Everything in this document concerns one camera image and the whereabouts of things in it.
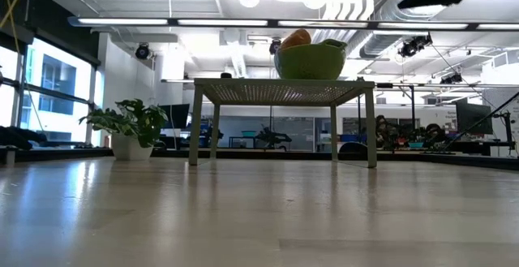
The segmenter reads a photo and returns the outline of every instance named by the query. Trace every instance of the potted plant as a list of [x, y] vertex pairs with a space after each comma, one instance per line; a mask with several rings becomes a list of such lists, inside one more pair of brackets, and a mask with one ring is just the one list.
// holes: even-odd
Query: potted plant
[[115, 102], [121, 113], [96, 109], [82, 117], [93, 130], [104, 129], [112, 135], [112, 150], [118, 160], [142, 161], [150, 157], [168, 117], [158, 106], [144, 106], [139, 100]]

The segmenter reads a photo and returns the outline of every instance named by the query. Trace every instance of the table leg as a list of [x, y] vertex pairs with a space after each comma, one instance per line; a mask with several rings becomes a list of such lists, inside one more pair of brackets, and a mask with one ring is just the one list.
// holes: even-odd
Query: table leg
[[373, 89], [364, 90], [366, 96], [367, 167], [376, 167], [375, 103]]
[[214, 105], [212, 114], [212, 136], [211, 136], [211, 159], [217, 158], [218, 149], [218, 126], [220, 124], [220, 105]]
[[189, 143], [189, 165], [198, 165], [198, 147], [200, 140], [200, 124], [202, 123], [203, 87], [195, 86], [195, 100], [193, 101], [193, 119], [191, 123], [191, 142]]
[[339, 154], [337, 152], [337, 106], [335, 104], [330, 106], [330, 113], [332, 119], [332, 161], [339, 161]]

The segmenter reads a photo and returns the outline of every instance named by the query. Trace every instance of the camera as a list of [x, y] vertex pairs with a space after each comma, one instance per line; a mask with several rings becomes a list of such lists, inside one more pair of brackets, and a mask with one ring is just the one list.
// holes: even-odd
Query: camera
[[140, 43], [135, 51], [135, 56], [141, 60], [149, 60], [153, 57], [153, 52], [149, 49], [149, 43]]

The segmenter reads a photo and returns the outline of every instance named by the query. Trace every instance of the table top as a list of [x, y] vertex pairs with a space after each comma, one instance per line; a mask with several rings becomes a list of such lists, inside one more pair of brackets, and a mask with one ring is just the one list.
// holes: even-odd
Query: table top
[[231, 106], [336, 106], [374, 88], [372, 81], [195, 79], [214, 104]]

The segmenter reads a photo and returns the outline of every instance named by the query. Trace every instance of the white table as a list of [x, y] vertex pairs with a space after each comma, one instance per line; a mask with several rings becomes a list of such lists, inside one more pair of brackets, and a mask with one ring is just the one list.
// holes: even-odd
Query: white table
[[[218, 140], [221, 106], [301, 106], [330, 108], [332, 144], [336, 144], [337, 106], [364, 94], [367, 117], [367, 163], [368, 167], [376, 167], [374, 88], [375, 83], [371, 81], [195, 79], [189, 164], [198, 165], [204, 95], [214, 104], [212, 140]], [[217, 144], [217, 142], [211, 143], [211, 158], [217, 156]], [[338, 161], [337, 151], [337, 147], [332, 146], [333, 161]]]

